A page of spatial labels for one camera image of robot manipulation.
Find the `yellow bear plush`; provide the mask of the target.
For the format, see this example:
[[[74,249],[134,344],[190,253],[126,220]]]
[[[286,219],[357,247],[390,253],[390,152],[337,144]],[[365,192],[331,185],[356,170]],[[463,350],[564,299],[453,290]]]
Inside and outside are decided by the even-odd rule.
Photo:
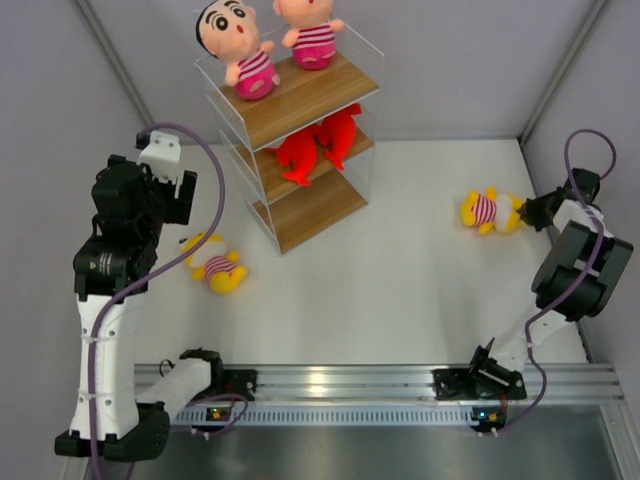
[[[248,274],[247,267],[240,263],[239,252],[217,234],[212,234],[185,263],[195,280],[205,281],[217,294],[232,293]]]
[[[524,203],[516,195],[489,186],[484,192],[471,190],[460,205],[459,216],[466,227],[475,228],[480,235],[492,231],[511,234],[527,226],[521,213]]]

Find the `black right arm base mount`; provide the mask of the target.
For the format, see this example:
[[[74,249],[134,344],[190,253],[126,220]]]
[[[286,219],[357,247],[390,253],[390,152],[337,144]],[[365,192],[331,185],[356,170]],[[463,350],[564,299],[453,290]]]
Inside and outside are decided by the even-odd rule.
[[[467,368],[436,369],[433,372],[438,400],[524,400],[527,398],[522,375]]]

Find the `pink black-haired boy doll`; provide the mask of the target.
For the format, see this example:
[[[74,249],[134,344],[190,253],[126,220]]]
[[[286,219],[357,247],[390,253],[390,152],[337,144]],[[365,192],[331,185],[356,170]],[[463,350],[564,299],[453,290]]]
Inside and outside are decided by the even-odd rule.
[[[211,56],[225,64],[224,83],[244,100],[267,96],[280,84],[270,58],[272,41],[262,41],[256,11],[244,1],[213,1],[199,14],[196,40]]]

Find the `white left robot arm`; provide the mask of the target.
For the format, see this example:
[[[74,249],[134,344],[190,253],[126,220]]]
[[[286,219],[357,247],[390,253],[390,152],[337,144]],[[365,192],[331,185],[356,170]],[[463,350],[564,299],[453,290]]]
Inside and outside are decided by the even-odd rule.
[[[59,456],[114,462],[153,460],[164,450],[170,423],[191,400],[219,397],[226,386],[220,355],[192,349],[142,396],[135,393],[139,314],[161,231],[190,219],[196,173],[177,160],[112,155],[96,176],[92,234],[73,260],[81,317],[81,374],[76,410],[58,435]]]

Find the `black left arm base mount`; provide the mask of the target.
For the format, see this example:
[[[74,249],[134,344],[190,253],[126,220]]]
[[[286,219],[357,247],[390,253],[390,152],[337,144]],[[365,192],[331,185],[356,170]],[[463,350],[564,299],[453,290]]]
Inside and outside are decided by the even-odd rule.
[[[249,402],[253,402],[255,400],[257,380],[258,372],[254,369],[225,369],[215,374],[210,386],[200,392],[196,399],[238,394]]]

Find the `pink bald baby doll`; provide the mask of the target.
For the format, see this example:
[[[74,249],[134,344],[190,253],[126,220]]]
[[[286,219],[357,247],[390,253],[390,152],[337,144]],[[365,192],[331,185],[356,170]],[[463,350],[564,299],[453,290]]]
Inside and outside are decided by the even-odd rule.
[[[282,45],[292,51],[296,64],[305,70],[330,65],[336,51],[336,33],[345,24],[332,18],[332,0],[275,0],[273,10],[288,24]]]

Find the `red shark plush toy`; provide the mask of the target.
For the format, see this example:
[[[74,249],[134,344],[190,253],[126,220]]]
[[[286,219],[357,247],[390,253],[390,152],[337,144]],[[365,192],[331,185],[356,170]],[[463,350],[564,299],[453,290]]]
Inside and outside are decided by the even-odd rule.
[[[275,154],[282,167],[289,167],[282,176],[301,186],[310,186],[309,174],[315,169],[318,159],[317,143],[325,145],[326,136],[318,124],[311,124],[289,135],[278,147],[265,148]]]

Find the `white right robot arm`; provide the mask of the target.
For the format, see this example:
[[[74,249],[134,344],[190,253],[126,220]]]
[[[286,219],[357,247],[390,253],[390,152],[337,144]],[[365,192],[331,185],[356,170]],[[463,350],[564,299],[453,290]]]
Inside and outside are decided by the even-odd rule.
[[[463,202],[463,224],[481,235],[511,234],[521,227],[558,232],[534,276],[530,311],[474,353],[466,382],[475,395],[515,388],[529,354],[570,323],[598,315],[608,303],[633,247],[605,227],[594,203],[599,189],[596,173],[575,168],[563,186],[534,199],[489,187],[483,193],[471,191]]]

